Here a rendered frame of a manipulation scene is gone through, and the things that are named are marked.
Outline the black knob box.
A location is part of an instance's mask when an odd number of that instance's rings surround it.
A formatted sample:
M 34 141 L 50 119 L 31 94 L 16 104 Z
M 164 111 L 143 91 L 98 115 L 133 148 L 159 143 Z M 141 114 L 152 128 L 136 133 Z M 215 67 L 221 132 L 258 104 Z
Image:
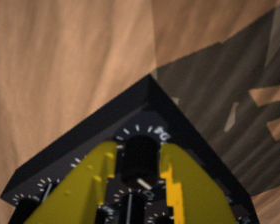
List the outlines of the black knob box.
M 94 224 L 174 224 L 166 178 L 160 177 L 163 143 L 179 146 L 212 178 L 237 224 L 260 224 L 249 193 L 150 74 L 15 170 L 0 195 L 16 207 L 8 224 L 23 224 L 106 141 L 117 144 L 115 171 Z

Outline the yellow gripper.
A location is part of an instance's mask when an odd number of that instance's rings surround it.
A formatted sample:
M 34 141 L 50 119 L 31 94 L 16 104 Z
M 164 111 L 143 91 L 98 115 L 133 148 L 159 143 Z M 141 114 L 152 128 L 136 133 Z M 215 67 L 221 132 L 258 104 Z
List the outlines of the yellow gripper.
M 116 155 L 116 142 L 99 144 L 23 224 L 94 224 L 107 179 L 114 176 Z M 237 224 L 223 191 L 179 146 L 162 144 L 160 177 L 166 178 L 175 224 Z

